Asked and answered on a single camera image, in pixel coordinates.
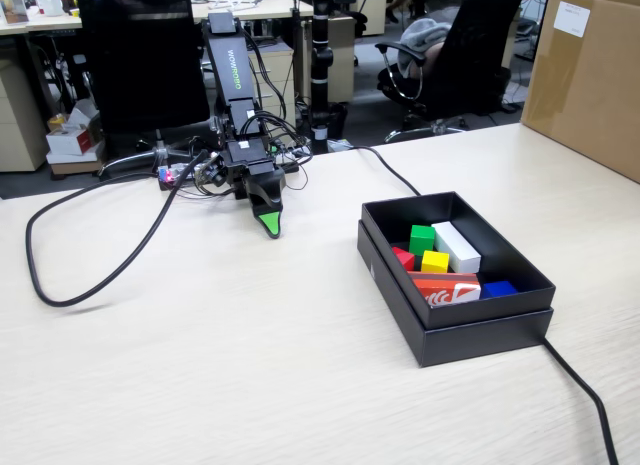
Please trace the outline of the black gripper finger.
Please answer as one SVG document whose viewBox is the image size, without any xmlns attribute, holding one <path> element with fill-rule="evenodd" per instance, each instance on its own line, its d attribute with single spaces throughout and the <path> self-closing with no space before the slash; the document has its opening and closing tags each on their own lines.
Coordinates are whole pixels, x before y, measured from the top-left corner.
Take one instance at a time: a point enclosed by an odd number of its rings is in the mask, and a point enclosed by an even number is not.
<svg viewBox="0 0 640 465">
<path fill-rule="evenodd" d="M 284 176 L 248 176 L 245 189 L 254 215 L 265 215 L 283 210 L 282 190 Z"/>
</svg>

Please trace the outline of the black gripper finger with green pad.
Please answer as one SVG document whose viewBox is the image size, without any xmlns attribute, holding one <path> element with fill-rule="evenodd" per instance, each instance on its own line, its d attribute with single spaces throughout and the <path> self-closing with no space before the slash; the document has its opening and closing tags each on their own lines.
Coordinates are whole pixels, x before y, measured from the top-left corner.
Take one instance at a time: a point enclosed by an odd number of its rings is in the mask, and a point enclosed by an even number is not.
<svg viewBox="0 0 640 465">
<path fill-rule="evenodd" d="M 281 214 L 280 209 L 266 210 L 255 209 L 253 211 L 254 218 L 260 223 L 267 235 L 271 239 L 278 239 L 281 234 Z"/>
</svg>

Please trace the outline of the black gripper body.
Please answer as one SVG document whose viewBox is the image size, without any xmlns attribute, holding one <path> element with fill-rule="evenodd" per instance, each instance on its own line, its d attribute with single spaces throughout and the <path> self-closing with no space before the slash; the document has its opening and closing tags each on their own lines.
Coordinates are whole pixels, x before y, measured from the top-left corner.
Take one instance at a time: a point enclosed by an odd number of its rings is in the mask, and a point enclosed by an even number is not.
<svg viewBox="0 0 640 465">
<path fill-rule="evenodd" d="M 248 176 L 284 176 L 284 171 L 267 153 L 261 138 L 229 141 L 221 153 L 227 172 L 227 182 L 236 199 L 247 198 L 245 180 Z"/>
</svg>

